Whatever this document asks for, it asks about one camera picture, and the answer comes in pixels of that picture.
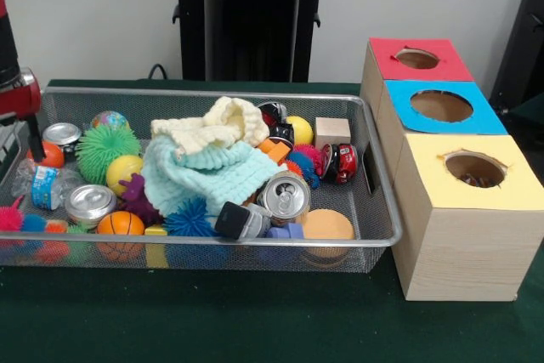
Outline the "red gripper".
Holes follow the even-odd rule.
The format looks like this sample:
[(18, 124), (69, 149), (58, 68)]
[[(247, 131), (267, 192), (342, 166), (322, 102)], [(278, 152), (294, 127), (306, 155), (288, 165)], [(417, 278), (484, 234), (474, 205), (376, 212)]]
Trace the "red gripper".
[(45, 157), (37, 114), (41, 109), (41, 89), (30, 68), (21, 68), (20, 75), (11, 83), (1, 87), (1, 122), (25, 120), (29, 128), (28, 143), (33, 161), (41, 162)]

